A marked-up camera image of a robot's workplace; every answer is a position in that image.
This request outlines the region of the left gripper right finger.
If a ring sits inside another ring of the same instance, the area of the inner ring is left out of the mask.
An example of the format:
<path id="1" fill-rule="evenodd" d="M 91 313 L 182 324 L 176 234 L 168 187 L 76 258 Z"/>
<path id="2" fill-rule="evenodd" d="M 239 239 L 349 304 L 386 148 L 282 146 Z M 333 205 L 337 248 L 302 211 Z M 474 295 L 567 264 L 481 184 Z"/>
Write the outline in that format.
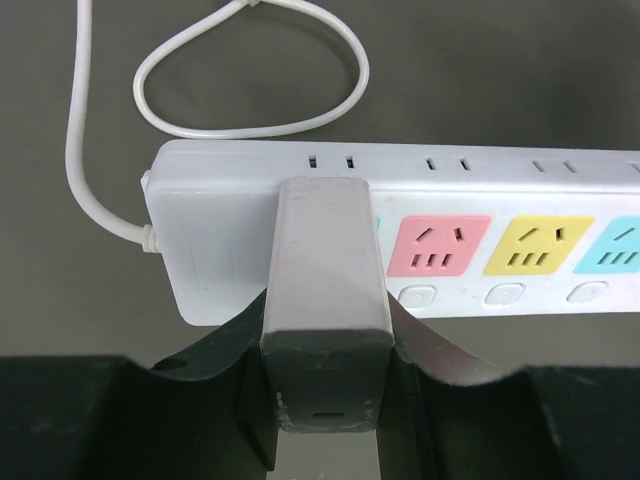
<path id="1" fill-rule="evenodd" d="M 395 335 L 376 428 L 384 479 L 635 479 L 639 371 L 474 356 L 390 304 Z"/>

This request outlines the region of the white power strip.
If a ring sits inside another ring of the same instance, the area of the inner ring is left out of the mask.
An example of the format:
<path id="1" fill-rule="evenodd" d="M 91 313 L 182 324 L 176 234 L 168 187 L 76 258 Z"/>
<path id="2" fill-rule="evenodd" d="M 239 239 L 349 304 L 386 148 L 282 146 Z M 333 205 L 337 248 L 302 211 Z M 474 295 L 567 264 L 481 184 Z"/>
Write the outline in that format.
<path id="1" fill-rule="evenodd" d="M 174 140 L 141 185 L 187 323 L 221 325 L 266 287 L 294 177 L 368 184 L 387 288 L 417 317 L 639 308 L 635 151 Z"/>

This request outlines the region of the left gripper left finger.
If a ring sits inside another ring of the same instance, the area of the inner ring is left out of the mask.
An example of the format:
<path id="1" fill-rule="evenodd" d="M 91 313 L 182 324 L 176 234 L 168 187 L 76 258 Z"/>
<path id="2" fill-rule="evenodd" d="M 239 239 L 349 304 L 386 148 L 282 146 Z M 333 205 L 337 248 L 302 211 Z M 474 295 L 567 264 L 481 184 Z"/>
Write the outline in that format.
<path id="1" fill-rule="evenodd" d="M 265 300 L 155 364 L 1 361 L 5 479 L 263 479 L 278 425 L 260 351 Z"/>

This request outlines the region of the white square charger plug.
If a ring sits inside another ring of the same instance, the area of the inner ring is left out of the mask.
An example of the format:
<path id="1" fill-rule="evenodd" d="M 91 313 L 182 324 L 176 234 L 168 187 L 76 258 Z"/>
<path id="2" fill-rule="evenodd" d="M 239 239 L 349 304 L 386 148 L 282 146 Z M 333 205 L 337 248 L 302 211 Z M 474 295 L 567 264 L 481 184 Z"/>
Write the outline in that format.
<path id="1" fill-rule="evenodd" d="M 285 181 L 261 338 L 282 429 L 375 429 L 393 346 L 368 183 Z"/>

